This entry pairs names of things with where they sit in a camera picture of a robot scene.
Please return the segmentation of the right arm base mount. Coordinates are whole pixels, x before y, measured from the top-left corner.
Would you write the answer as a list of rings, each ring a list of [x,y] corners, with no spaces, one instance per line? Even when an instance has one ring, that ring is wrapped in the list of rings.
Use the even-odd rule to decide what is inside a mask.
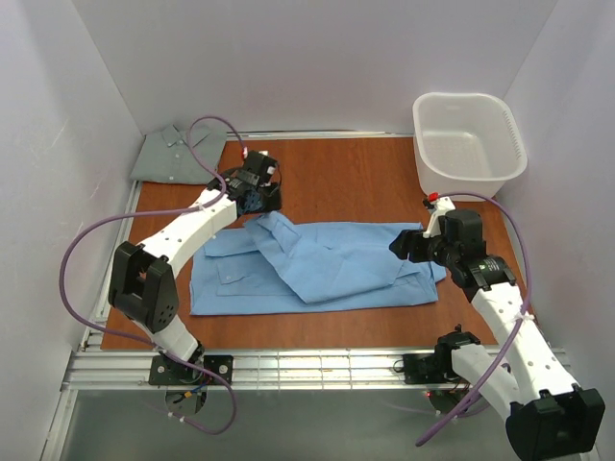
[[[445,383],[439,365],[433,354],[406,353],[395,361],[393,371],[403,376],[405,384]]]

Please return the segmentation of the light blue long sleeve shirt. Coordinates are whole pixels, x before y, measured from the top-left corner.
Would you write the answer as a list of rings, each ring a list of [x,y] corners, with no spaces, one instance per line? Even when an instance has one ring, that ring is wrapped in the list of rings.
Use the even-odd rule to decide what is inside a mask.
[[[294,224],[279,212],[222,230],[193,257],[194,316],[331,312],[438,299],[444,268],[401,260],[392,241],[416,223]]]

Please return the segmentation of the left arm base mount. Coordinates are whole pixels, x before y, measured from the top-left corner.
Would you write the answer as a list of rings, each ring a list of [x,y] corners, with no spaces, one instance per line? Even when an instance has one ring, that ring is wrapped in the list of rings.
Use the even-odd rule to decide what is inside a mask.
[[[232,383],[234,357],[227,354],[206,355],[198,367],[216,373]],[[182,365],[165,355],[156,355],[151,362],[148,383],[154,386],[220,385],[221,382],[203,372]]]

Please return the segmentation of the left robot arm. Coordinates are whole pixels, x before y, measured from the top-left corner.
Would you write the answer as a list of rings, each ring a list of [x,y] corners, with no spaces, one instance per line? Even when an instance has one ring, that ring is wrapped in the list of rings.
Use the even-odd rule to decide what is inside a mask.
[[[273,180],[278,169],[279,162],[268,154],[249,151],[241,166],[208,183],[188,210],[162,230],[115,250],[109,304],[185,368],[202,362],[204,348],[179,316],[177,275],[199,249],[238,218],[282,207],[282,183]]]

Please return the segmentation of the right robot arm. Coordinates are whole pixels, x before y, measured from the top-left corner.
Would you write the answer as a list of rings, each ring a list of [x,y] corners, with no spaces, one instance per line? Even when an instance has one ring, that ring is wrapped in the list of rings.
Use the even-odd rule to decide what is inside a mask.
[[[504,420],[508,442],[519,459],[548,460],[591,451],[605,411],[599,391],[582,388],[558,360],[525,311],[508,264],[487,252],[480,215],[456,208],[447,198],[427,207],[427,228],[402,231],[390,251],[399,259],[448,269],[501,348],[491,357],[474,334],[460,329],[439,338],[432,364],[440,375],[458,376],[472,386],[448,418],[483,397]]]

